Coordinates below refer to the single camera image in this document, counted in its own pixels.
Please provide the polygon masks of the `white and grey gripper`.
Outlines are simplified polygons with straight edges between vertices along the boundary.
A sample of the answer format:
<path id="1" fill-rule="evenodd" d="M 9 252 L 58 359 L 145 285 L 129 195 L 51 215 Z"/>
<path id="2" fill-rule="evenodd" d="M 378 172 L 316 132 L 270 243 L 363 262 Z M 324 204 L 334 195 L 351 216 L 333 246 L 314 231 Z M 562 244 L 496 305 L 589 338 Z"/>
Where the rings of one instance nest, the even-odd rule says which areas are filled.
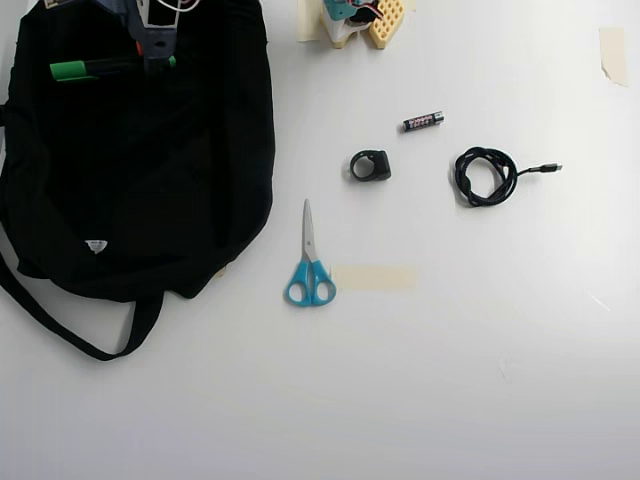
<path id="1" fill-rule="evenodd" d="M 147 0 L 103 0 L 101 6 L 118 16 L 136 41 L 145 72 L 156 74 L 169 67 L 177 41 L 179 12 L 176 3 Z"/>

